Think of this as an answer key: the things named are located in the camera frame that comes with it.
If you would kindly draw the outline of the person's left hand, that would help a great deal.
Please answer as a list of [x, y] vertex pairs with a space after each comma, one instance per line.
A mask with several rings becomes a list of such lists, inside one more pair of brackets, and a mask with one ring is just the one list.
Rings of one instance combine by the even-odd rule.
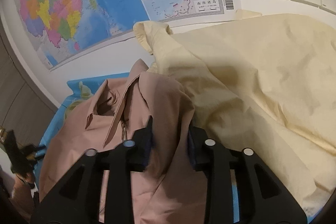
[[35, 176], [32, 172], [29, 172], [24, 176], [21, 176], [18, 173], [15, 175], [15, 184], [10, 201], [21, 215], [30, 216], [34, 210], [30, 185], [35, 184]]

